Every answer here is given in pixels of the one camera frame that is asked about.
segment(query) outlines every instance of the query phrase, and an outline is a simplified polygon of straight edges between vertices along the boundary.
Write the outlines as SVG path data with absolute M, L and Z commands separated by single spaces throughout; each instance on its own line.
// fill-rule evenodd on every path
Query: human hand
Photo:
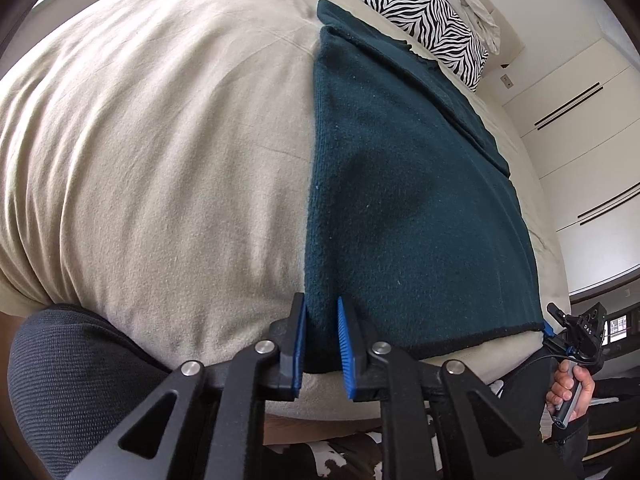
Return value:
M 571 400 L 571 389 L 574 387 L 574 379 L 569 377 L 569 361 L 565 359 L 558 365 L 558 370 L 554 374 L 556 382 L 551 387 L 551 391 L 546 394 L 546 408 L 553 415 L 556 412 L 556 406 L 561 402 Z M 589 407 L 593 391 L 596 387 L 591 374 L 586 368 L 575 365 L 574 378 L 582 383 L 582 390 L 575 405 L 574 412 L 569 417 L 569 422 L 583 416 Z

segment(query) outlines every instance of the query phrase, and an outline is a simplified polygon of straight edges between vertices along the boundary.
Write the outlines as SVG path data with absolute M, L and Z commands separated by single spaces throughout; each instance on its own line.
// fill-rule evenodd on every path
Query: cabinet handle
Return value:
M 537 123 L 534 123 L 534 126 L 536 127 L 537 130 L 541 130 L 545 126 L 549 126 L 553 121 L 555 121 L 556 119 L 559 119 L 565 113 L 570 112 L 575 107 L 577 107 L 577 105 L 582 104 L 583 102 L 585 102 L 590 97 L 593 97 L 594 95 L 596 95 L 603 88 L 604 88 L 604 86 L 601 85 L 599 82 L 597 82 L 595 85 L 590 86 L 589 88 L 587 88 L 581 94 L 578 94 L 573 99 L 570 99 L 569 101 L 565 102 L 562 106 L 556 108 L 553 112 L 551 112 L 549 115 L 547 115 L 547 116 L 543 117 L 542 119 L 540 119 Z
M 626 195 L 630 191 L 633 191 L 633 193 L 631 193 L 627 197 L 624 197 L 619 202 L 615 202 L 615 200 L 619 199 L 621 196 Z M 609 206 L 607 208 L 605 208 L 603 211 L 600 211 L 599 213 L 593 215 L 592 217 L 587 218 L 586 220 L 583 220 L 582 222 L 580 222 L 580 225 L 585 225 L 588 222 L 591 222 L 591 220 L 595 220 L 596 218 L 599 218 L 600 216 L 604 215 L 604 213 L 608 213 L 612 209 L 615 209 L 618 206 L 623 205 L 623 203 L 628 202 L 629 200 L 631 200 L 632 198 L 635 198 L 638 195 L 640 195 L 640 182 L 638 182 L 634 186 L 631 186 L 629 189 L 625 189 L 622 193 L 617 194 L 615 197 L 610 198 L 606 202 L 603 202 L 602 204 L 597 205 L 596 207 L 594 207 L 592 209 L 589 209 L 588 211 L 585 211 L 584 213 L 578 215 L 578 220 L 579 220 L 580 218 L 589 215 L 591 212 L 594 212 L 594 211 L 600 209 L 602 206 L 609 204 Z

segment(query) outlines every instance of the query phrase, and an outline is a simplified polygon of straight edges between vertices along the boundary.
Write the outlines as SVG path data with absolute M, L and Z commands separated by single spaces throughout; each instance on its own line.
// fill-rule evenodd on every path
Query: wall outlet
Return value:
M 509 76 L 506 74 L 500 78 L 500 81 L 502 81 L 507 88 L 511 88 L 513 86 L 511 79 L 509 79 Z

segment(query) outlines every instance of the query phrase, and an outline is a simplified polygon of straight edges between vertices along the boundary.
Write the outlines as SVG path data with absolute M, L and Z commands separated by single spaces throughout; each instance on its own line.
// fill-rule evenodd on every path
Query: metal screw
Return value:
M 389 352 L 391 352 L 391 345 L 389 343 L 387 343 L 386 341 L 376 341 L 371 346 L 371 351 L 375 355 L 388 354 Z
M 460 375 L 465 371 L 465 364 L 462 361 L 449 361 L 447 363 L 447 372 L 454 375 Z
M 191 376 L 195 375 L 200 371 L 200 363 L 197 361 L 187 361 L 182 365 L 180 371 L 183 375 Z
M 268 339 L 263 339 L 255 344 L 255 351 L 258 352 L 258 354 L 268 354 L 273 352 L 275 349 L 276 343 L 269 341 Z

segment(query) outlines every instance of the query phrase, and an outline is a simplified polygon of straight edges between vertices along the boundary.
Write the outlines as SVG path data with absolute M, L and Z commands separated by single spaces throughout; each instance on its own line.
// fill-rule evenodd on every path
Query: bed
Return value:
M 0 310 L 80 304 L 171 368 L 227 360 L 285 316 L 305 283 L 318 1 L 100 0 L 28 52 L 0 81 Z M 433 59 L 363 2 L 328 1 Z M 522 47 L 500 27 L 487 63 Z M 482 82 L 441 68 L 509 163 L 541 306 L 568 312 L 520 137 Z M 528 331 L 452 355 L 491 382 L 541 344 Z M 299 401 L 268 411 L 378 414 L 347 401 L 339 372 L 306 374 Z

